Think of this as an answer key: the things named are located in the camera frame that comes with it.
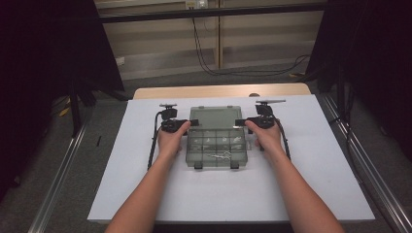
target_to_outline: person's right hand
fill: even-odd
[[[158,157],[164,156],[168,159],[174,159],[177,152],[180,150],[180,143],[182,136],[190,128],[190,121],[186,121],[178,131],[174,133],[168,133],[163,130],[158,131]]]
[[[246,120],[245,125],[257,135],[256,146],[264,148],[264,155],[270,162],[272,162],[273,156],[285,155],[281,144],[280,129],[277,124],[268,129],[262,129],[250,120]]]

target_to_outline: white table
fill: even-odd
[[[178,118],[189,118],[193,106],[233,105],[243,117],[255,117],[255,101],[273,104],[289,139],[292,163],[339,220],[374,219],[361,189],[336,142],[314,95],[272,97],[142,99],[128,103],[119,135],[93,202],[88,220],[109,222],[147,170],[155,114],[164,103],[176,103]],[[249,141],[254,138],[248,135]],[[288,216],[269,164],[256,147],[239,170],[187,166],[186,137],[170,171],[156,220],[173,223],[283,222]]]

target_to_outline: black cable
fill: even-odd
[[[281,131],[282,138],[283,138],[284,145],[285,145],[285,153],[286,153],[286,156],[287,156],[289,159],[291,159],[291,152],[289,151],[288,139],[287,139],[286,136],[285,136],[285,130],[284,130],[282,124],[281,124],[281,121],[280,121],[278,118],[276,118],[274,115],[272,115],[272,116],[275,118],[275,121],[276,121],[276,123],[277,123],[278,126],[279,126],[279,130]]]
[[[157,142],[157,134],[158,134],[158,130],[160,130],[160,128],[157,129],[157,118],[160,114],[161,112],[158,112],[154,117],[154,136],[152,137],[152,148],[151,148],[151,153],[149,154],[148,171],[152,167],[152,162],[154,159],[155,144]]]
[[[201,68],[203,69],[203,71],[205,71],[206,73],[208,73],[209,75],[212,76],[221,76],[221,75],[232,75],[232,76],[242,76],[242,77],[268,77],[268,76],[277,76],[277,75],[282,75],[285,74],[287,72],[289,72],[290,70],[294,69],[296,66],[298,66],[300,63],[302,63],[307,57],[309,57],[309,54],[305,54],[305,55],[301,55],[299,56],[295,61],[292,67],[284,69],[284,70],[276,70],[276,71],[260,71],[260,70],[256,70],[256,71],[237,71],[237,72],[226,72],[226,73],[221,73],[221,72],[216,72],[211,70],[207,64],[206,61],[204,60],[204,56],[203,56],[203,51],[202,51],[202,47],[200,46],[200,40],[199,40],[199,36],[197,34],[197,28],[196,28],[196,23],[194,22],[194,18],[191,19],[192,23],[193,23],[193,29],[194,29],[194,42],[196,44],[196,53],[197,53],[197,58],[199,60],[199,64],[201,66]],[[265,74],[265,75],[244,75],[244,73],[276,73],[276,74]]]

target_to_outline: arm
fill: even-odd
[[[295,232],[344,232],[325,202],[302,178],[281,146],[277,125],[261,129],[251,121],[246,125],[257,135],[257,145],[272,165]]]
[[[116,212],[106,232],[152,232],[170,167],[189,127],[188,121],[176,133],[159,131],[156,161]]]

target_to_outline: plastic storage box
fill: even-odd
[[[198,119],[199,126],[191,127],[188,133],[188,166],[195,169],[246,166],[245,132],[243,127],[234,125],[239,118],[242,118],[239,106],[191,108],[190,119]]]

